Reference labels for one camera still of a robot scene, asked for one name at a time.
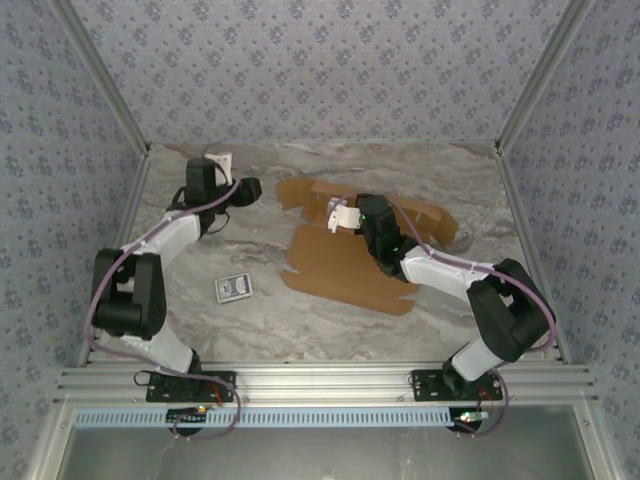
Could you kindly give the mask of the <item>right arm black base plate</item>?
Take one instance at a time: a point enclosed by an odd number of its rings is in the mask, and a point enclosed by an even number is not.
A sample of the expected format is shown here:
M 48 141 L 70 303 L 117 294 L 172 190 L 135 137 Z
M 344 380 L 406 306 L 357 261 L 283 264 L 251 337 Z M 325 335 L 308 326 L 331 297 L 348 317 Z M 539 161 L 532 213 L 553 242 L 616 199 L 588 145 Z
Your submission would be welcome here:
M 503 388 L 495 373 L 485 373 L 474 381 L 465 380 L 454 370 L 413 370 L 409 375 L 416 402 L 478 401 L 487 397 L 504 398 Z

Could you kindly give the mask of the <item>blue playing card box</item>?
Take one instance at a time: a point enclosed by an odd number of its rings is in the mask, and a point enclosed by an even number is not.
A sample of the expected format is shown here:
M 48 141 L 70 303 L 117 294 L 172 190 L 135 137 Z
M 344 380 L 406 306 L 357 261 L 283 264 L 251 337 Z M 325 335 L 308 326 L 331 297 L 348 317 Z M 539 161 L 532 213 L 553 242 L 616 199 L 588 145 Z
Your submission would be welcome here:
M 219 304 L 245 300 L 253 296 L 252 281 L 248 273 L 216 279 L 214 290 Z

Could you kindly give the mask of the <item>short aluminium frame rail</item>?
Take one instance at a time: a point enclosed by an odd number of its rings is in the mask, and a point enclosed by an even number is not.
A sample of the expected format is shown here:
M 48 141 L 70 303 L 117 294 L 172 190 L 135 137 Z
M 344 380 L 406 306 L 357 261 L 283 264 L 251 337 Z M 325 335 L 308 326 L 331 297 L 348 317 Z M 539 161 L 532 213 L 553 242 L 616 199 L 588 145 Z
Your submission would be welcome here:
M 604 420 L 597 414 L 596 406 L 582 403 L 573 410 L 594 479 L 618 480 L 605 438 Z
M 56 480 L 73 430 L 75 408 L 55 404 L 45 418 L 25 480 Z

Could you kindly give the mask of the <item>aluminium frame post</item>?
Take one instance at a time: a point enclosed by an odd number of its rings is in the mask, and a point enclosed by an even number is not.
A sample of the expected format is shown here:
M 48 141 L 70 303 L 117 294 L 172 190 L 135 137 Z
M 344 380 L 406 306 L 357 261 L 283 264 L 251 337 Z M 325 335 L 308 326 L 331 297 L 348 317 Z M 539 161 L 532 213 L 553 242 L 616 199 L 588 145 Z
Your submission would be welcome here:
M 564 58 L 595 0 L 568 0 L 523 90 L 510 111 L 499 136 L 496 150 L 505 156 L 531 116 L 554 72 Z
M 129 143 L 139 156 L 145 156 L 148 152 L 147 141 L 71 0 L 47 0 L 47 2 Z

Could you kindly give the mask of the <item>aluminium side rail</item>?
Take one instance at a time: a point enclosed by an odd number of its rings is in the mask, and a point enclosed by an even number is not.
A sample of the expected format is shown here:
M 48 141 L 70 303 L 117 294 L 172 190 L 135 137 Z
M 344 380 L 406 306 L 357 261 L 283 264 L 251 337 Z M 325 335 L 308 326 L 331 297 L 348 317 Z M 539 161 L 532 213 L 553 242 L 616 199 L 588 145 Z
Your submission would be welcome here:
M 126 243 L 131 234 L 139 202 L 142 196 L 142 191 L 144 189 L 146 178 L 149 172 L 149 152 L 150 148 L 148 146 L 147 150 L 141 155 L 140 162 L 133 177 L 132 187 L 128 194 L 125 207 L 120 218 L 120 226 L 115 236 L 115 247 L 119 247 L 122 244 Z M 87 365 L 91 356 L 92 343 L 95 339 L 95 334 L 91 330 L 91 319 L 94 311 L 94 295 L 91 295 L 89 308 L 87 310 L 87 315 L 83 322 L 81 330 L 83 342 L 77 360 L 77 367 L 80 368 L 83 368 Z
M 549 351 L 554 351 L 554 355 L 561 360 L 564 364 L 570 364 L 572 362 L 569 347 L 565 339 L 564 332 L 561 328 L 561 315 L 554 303 L 551 288 L 547 281 L 542 263 L 540 261 L 539 253 L 535 245 L 532 230 L 526 215 L 524 205 L 522 203 L 517 183 L 512 173 L 509 162 L 505 158 L 499 143 L 493 145 L 495 151 L 495 157 L 497 167 L 501 176 L 501 180 L 504 185 L 505 193 L 508 199 L 508 203 L 514 218 L 516 229 L 520 238 L 520 243 L 524 253 L 526 264 L 529 268 L 530 276 L 536 283 L 539 290 L 544 294 L 545 299 L 548 301 L 550 307 L 553 309 L 556 315 L 556 328 L 557 335 L 553 347 L 549 348 Z

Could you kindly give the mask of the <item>wide aluminium frame rail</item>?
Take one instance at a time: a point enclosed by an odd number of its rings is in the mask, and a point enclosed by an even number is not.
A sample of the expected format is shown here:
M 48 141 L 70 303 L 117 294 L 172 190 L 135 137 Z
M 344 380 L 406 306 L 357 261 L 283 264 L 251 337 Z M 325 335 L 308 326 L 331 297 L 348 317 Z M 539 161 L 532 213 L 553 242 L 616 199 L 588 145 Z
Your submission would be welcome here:
M 211 370 L 237 373 L 241 399 L 253 406 L 393 406 L 413 401 L 410 373 L 431 369 L 425 362 L 214 362 Z M 133 382 L 143 367 L 131 362 L 96 362 L 67 368 L 56 402 L 128 406 L 144 401 L 145 389 Z M 519 362 L 503 367 L 510 400 L 516 406 L 573 405 L 599 400 L 594 375 L 583 365 L 552 361 Z

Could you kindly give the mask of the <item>grey metal panel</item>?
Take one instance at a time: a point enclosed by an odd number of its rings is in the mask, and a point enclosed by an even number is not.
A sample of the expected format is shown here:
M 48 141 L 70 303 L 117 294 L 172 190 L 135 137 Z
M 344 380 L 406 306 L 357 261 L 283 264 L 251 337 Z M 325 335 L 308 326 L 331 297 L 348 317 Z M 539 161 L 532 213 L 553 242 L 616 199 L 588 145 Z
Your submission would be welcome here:
M 572 433 L 239 429 L 186 442 L 165 429 L 77 429 L 56 480 L 594 480 Z

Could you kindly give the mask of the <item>brown cardboard box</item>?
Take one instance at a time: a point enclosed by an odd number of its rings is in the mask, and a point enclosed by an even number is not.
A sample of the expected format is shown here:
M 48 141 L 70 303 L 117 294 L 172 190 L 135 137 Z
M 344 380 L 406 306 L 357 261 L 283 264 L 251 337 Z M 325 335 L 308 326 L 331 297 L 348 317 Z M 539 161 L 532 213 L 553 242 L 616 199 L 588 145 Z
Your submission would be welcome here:
M 385 275 L 369 254 L 364 238 L 345 228 L 327 229 L 328 203 L 362 187 L 313 178 L 289 178 L 277 184 L 278 200 L 285 210 L 300 207 L 305 223 L 290 243 L 286 260 L 290 268 L 280 272 L 291 289 L 372 311 L 402 316 L 415 302 L 417 284 Z

